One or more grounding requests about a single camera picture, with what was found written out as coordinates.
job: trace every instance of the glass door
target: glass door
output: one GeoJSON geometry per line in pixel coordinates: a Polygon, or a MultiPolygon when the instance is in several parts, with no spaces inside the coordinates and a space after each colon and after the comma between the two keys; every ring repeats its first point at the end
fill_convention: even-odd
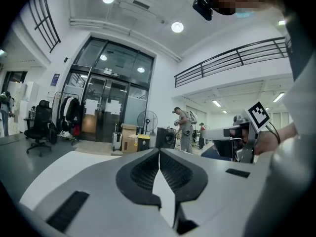
{"type": "Polygon", "coordinates": [[[123,120],[127,87],[127,83],[91,75],[83,98],[82,139],[112,141],[115,125],[123,120]]]}

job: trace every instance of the office chair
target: office chair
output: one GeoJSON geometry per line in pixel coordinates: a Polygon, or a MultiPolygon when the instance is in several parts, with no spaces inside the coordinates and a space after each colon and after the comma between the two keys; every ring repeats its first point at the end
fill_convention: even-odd
{"type": "Polygon", "coordinates": [[[39,105],[36,106],[34,126],[24,132],[27,137],[35,139],[35,143],[31,144],[26,153],[29,153],[30,149],[37,147],[49,148],[51,151],[51,146],[46,145],[45,142],[40,142],[40,140],[48,136],[48,124],[51,123],[51,115],[52,109],[49,107],[49,102],[45,100],[40,101],[39,105]]]}

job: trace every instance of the backpack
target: backpack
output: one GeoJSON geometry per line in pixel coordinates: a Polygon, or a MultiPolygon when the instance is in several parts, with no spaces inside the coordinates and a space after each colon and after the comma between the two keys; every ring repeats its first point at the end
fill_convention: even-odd
{"type": "Polygon", "coordinates": [[[190,111],[190,123],[191,124],[197,124],[198,123],[198,116],[194,113],[190,111]]]}
{"type": "Polygon", "coordinates": [[[0,102],[2,104],[7,104],[8,103],[8,97],[6,96],[6,93],[3,92],[1,95],[0,95],[0,102]]]}
{"type": "Polygon", "coordinates": [[[80,135],[80,126],[78,124],[75,124],[75,127],[73,129],[73,136],[79,137],[79,135],[80,135]]]}
{"type": "Polygon", "coordinates": [[[48,141],[53,145],[57,143],[57,129],[53,122],[48,125],[48,141]]]}

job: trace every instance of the man in gray shirt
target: man in gray shirt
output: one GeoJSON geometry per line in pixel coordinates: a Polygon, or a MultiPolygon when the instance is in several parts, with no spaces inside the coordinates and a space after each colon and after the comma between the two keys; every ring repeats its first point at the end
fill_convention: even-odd
{"type": "Polygon", "coordinates": [[[4,135],[9,136],[9,126],[8,126],[8,121],[9,121],[9,116],[12,116],[12,108],[14,105],[14,101],[11,98],[11,94],[9,91],[7,91],[6,96],[8,98],[7,103],[2,103],[1,104],[1,118],[2,118],[2,124],[3,124],[3,129],[4,129],[4,135]]]}
{"type": "Polygon", "coordinates": [[[175,125],[180,125],[180,130],[182,131],[181,136],[181,150],[187,151],[192,154],[192,135],[193,126],[190,123],[190,115],[186,111],[182,111],[179,107],[174,109],[174,112],[180,116],[179,121],[175,125]]]}

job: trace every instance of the white ceiling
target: white ceiling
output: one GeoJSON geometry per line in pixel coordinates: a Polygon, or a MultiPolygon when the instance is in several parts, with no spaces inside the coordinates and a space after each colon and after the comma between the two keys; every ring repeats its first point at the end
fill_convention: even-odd
{"type": "Polygon", "coordinates": [[[153,4],[149,9],[150,13],[132,5],[133,0],[115,0],[111,5],[102,0],[71,1],[72,18],[95,19],[127,27],[159,42],[180,56],[190,47],[228,26],[235,24],[240,27],[243,22],[271,20],[278,14],[275,10],[268,10],[255,13],[248,19],[240,19],[235,15],[223,16],[214,12],[213,20],[208,22],[192,8],[194,0],[149,0],[153,4]],[[127,10],[122,8],[124,3],[127,3],[127,10]],[[127,15],[135,7],[142,11],[141,14],[148,13],[151,19],[141,20],[127,15]],[[172,32],[171,25],[174,22],[184,24],[182,33],[172,32]]]}
{"type": "Polygon", "coordinates": [[[10,30],[0,46],[7,56],[0,58],[4,68],[38,67],[40,63],[34,55],[25,47],[16,34],[10,30]]]}
{"type": "Polygon", "coordinates": [[[287,92],[293,85],[293,78],[275,78],[258,80],[243,84],[235,84],[226,87],[213,88],[211,90],[184,96],[200,106],[207,108],[210,113],[222,114],[241,113],[247,107],[260,101],[264,107],[270,107],[270,112],[286,111],[282,100],[273,101],[281,92],[287,92]],[[217,107],[212,101],[216,100],[222,107],[217,107]]]}

